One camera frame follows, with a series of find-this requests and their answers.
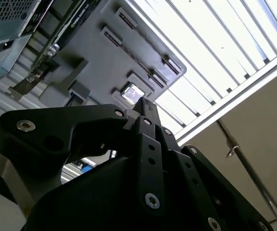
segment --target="computer tower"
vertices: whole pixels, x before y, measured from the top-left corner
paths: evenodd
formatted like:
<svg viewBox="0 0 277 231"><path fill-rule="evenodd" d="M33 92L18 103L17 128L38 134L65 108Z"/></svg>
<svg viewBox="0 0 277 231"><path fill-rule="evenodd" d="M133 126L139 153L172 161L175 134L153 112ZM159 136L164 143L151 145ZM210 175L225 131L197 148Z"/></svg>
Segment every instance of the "computer tower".
<svg viewBox="0 0 277 231"><path fill-rule="evenodd" d="M53 0L0 0L0 78L7 75Z"/></svg>

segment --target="blue object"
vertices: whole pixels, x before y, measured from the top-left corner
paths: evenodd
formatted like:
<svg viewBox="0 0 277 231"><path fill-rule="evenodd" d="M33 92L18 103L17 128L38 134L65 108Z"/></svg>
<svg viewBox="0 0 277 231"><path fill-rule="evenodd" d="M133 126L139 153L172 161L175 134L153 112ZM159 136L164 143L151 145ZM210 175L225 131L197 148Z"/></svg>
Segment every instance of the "blue object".
<svg viewBox="0 0 277 231"><path fill-rule="evenodd" d="M81 172L82 172L82 173L85 173L85 172L90 171L91 169L93 169L92 166L86 165L86 166L83 166L83 167L81 168Z"/></svg>

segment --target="white ceiling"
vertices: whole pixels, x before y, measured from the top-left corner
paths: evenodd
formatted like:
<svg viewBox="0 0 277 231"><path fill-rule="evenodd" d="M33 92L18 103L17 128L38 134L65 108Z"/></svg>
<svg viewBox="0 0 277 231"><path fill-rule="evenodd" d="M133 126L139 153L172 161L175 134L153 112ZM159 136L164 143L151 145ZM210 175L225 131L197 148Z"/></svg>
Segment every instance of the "white ceiling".
<svg viewBox="0 0 277 231"><path fill-rule="evenodd" d="M277 78L222 117L246 157L277 201ZM187 144L196 146L268 220L275 217L213 123Z"/></svg>

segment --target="metal vent grille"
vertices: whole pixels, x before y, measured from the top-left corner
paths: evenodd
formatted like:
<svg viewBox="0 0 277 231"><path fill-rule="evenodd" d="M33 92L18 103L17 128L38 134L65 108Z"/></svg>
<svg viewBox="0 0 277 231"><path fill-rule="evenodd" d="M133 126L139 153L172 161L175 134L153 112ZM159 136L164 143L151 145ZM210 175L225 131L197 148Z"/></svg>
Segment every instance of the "metal vent grille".
<svg viewBox="0 0 277 231"><path fill-rule="evenodd" d="M33 0L0 0L0 22L20 17L26 13L32 2Z"/></svg>

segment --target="silver screw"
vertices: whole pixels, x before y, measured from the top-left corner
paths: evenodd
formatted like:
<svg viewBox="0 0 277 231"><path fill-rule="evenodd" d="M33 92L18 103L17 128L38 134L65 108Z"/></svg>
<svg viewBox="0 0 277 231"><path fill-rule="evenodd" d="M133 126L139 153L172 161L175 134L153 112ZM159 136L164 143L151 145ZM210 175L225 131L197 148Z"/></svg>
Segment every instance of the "silver screw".
<svg viewBox="0 0 277 231"><path fill-rule="evenodd" d="M147 120L147 119L144 119L144 122L145 122L146 124L148 124L148 125L151 125L151 122L150 122L149 120Z"/></svg>
<svg viewBox="0 0 277 231"><path fill-rule="evenodd" d="M169 131L167 128L164 129L164 131L166 132L167 135L171 135L171 131Z"/></svg>
<svg viewBox="0 0 277 231"><path fill-rule="evenodd" d="M20 120L16 123L16 127L18 130L24 131L24 132L29 132L33 131L36 129L36 125L32 123L30 120Z"/></svg>
<svg viewBox="0 0 277 231"><path fill-rule="evenodd" d="M118 116L120 116L120 117L123 116L123 113L122 113L121 111L119 111L119 110L116 110L115 113L116 113L116 115L118 115Z"/></svg>
<svg viewBox="0 0 277 231"><path fill-rule="evenodd" d="M195 155L197 154L197 151L195 150L195 148L190 148L190 150L193 154L195 154Z"/></svg>
<svg viewBox="0 0 277 231"><path fill-rule="evenodd" d="M222 202L217 197L213 196L212 199L217 205L222 205Z"/></svg>
<svg viewBox="0 0 277 231"><path fill-rule="evenodd" d="M220 224L213 218L208 218L208 223L213 231L221 231Z"/></svg>
<svg viewBox="0 0 277 231"><path fill-rule="evenodd" d="M154 194L147 193L145 196L145 202L150 208L159 209L159 200Z"/></svg>
<svg viewBox="0 0 277 231"><path fill-rule="evenodd" d="M262 227L262 229L263 229L264 231L269 231L269 229L266 227L266 225L263 224L261 221L259 221L259 224L260 224L260 226Z"/></svg>

